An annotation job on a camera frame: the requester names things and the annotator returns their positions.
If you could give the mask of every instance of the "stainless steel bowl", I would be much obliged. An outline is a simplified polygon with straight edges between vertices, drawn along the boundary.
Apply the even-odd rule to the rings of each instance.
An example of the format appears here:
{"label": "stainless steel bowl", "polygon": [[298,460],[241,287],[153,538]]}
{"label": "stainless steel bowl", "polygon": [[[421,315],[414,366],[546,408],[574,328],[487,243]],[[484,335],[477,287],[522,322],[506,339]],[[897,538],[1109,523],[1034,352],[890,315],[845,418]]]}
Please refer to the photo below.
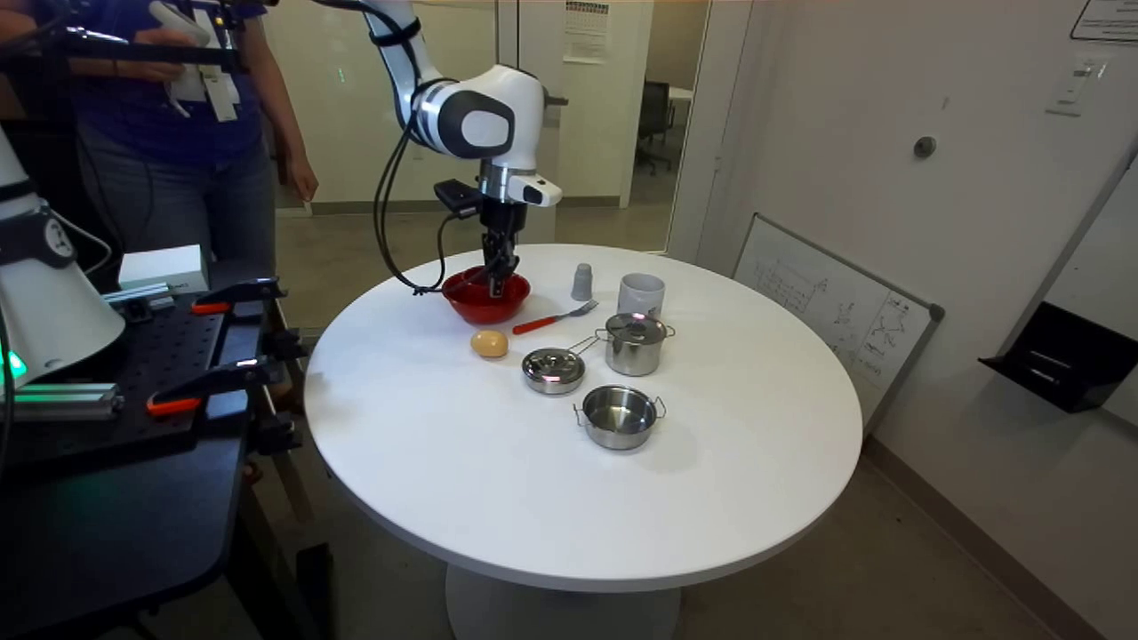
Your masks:
{"label": "stainless steel bowl", "polygon": [[608,453],[642,449],[664,415],[662,399],[649,399],[625,385],[604,385],[584,395],[577,418]]}
{"label": "stainless steel bowl", "polygon": [[526,352],[522,376],[538,395],[574,395],[584,379],[584,360],[574,347],[538,347]]}

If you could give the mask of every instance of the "metal container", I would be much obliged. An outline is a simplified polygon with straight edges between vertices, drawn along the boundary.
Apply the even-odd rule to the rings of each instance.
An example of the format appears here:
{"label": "metal container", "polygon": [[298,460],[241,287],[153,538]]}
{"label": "metal container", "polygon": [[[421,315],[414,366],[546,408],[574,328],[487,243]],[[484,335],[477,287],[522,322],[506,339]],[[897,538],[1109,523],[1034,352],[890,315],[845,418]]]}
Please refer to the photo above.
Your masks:
{"label": "metal container", "polygon": [[662,344],[672,335],[657,315],[615,313],[604,321],[604,363],[624,376],[649,376],[662,366]]}
{"label": "metal container", "polygon": [[584,395],[577,423],[608,453],[642,449],[656,423],[664,415],[662,399],[649,399],[642,388],[604,385]]}
{"label": "metal container", "polygon": [[584,379],[584,360],[574,347],[538,347],[526,352],[522,376],[538,395],[574,395]]}

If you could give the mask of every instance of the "table pedestal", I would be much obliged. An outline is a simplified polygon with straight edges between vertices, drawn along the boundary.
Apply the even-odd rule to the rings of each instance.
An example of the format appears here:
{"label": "table pedestal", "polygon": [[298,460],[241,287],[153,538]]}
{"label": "table pedestal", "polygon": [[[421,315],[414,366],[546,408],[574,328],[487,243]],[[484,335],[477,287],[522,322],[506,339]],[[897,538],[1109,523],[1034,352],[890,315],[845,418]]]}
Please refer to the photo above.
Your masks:
{"label": "table pedestal", "polygon": [[456,640],[672,640],[679,595],[548,595],[450,569]]}

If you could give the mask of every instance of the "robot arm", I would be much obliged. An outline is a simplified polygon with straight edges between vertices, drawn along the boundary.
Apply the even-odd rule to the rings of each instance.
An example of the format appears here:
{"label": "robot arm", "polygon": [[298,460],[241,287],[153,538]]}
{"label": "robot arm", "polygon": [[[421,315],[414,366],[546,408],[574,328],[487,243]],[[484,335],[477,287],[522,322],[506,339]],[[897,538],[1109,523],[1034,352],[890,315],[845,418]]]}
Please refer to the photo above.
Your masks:
{"label": "robot arm", "polygon": [[442,79],[406,0],[319,2],[363,12],[411,139],[446,156],[481,159],[484,262],[487,287],[498,295],[498,284],[515,271],[513,245],[526,205],[561,204],[561,187],[538,174],[546,86],[506,64],[462,81]]}

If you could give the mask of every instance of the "red bowl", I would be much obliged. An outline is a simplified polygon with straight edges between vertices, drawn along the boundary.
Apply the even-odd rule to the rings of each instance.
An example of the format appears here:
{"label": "red bowl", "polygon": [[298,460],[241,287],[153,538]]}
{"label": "red bowl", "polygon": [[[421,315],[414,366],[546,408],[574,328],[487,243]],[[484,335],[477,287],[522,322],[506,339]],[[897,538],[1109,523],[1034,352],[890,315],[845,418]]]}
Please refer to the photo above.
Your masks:
{"label": "red bowl", "polygon": [[522,300],[529,295],[529,281],[519,275],[508,275],[508,281],[501,284],[501,300],[491,300],[487,271],[472,268],[472,271],[453,275],[442,284],[442,295],[456,306],[456,313],[465,322],[501,322],[522,310]]}

